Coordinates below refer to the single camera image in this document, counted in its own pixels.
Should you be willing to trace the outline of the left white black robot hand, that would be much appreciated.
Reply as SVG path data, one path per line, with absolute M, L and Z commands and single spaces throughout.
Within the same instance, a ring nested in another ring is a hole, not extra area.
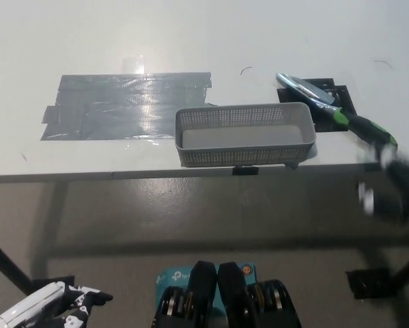
M 0 328 L 86 327 L 92 308 L 112 300 L 95 288 L 51 282 L 0 314 Z

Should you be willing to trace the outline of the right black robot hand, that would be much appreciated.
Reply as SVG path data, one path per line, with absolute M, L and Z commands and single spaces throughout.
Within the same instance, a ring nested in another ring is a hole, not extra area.
M 396 147 L 381 146 L 375 150 L 380 168 L 385 173 L 387 167 L 397 160 Z M 375 190 L 365 181 L 356 184 L 358 203 L 368 217 L 403 226 L 409 220 L 409 198 L 402 192 L 396 193 Z

